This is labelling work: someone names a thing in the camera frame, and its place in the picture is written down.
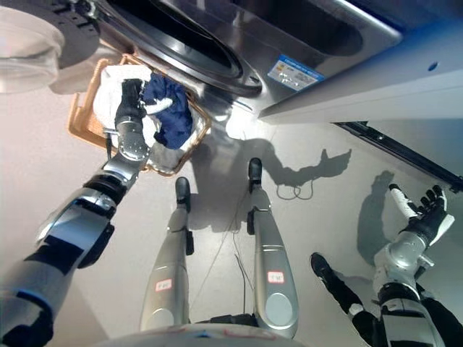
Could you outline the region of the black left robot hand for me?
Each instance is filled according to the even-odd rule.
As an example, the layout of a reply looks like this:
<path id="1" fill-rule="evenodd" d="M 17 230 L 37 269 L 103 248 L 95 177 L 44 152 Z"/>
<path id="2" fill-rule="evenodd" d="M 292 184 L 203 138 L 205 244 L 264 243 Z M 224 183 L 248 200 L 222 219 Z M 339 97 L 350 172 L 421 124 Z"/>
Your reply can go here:
<path id="1" fill-rule="evenodd" d="M 140 123 L 146 115 L 159 113 L 173 105 L 174 102 L 170 98 L 154 99 L 154 104 L 147 104 L 143 100 L 144 84 L 145 81 L 139 79 L 122 81 L 121 101 L 114 119 L 116 126 L 130 119 Z"/>

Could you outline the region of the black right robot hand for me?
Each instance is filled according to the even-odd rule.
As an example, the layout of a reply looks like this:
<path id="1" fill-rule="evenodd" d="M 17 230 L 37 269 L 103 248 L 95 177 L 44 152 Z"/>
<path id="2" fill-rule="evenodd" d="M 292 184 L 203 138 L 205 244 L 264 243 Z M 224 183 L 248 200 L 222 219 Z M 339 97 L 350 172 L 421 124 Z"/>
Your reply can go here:
<path id="1" fill-rule="evenodd" d="M 430 247 L 434 245 L 454 224 L 455 217 L 448 213 L 448 200 L 439 185 L 429 189 L 416 205 L 397 184 L 390 184 L 389 191 L 408 220 L 404 231 L 414 232 Z"/>

